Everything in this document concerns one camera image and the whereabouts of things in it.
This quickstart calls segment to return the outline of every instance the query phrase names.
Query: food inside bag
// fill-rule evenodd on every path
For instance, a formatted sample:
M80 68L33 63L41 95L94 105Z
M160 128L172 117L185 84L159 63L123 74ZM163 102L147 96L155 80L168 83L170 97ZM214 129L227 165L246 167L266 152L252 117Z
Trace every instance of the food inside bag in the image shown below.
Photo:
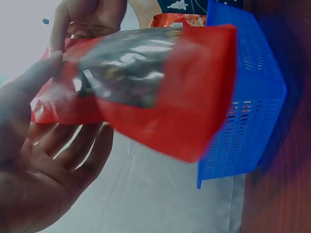
M109 122L159 152L195 162L221 127L236 76L236 28L147 28L66 42L59 77L32 121Z
M150 27L203 27L206 25L206 19L206 15L163 13L153 17Z

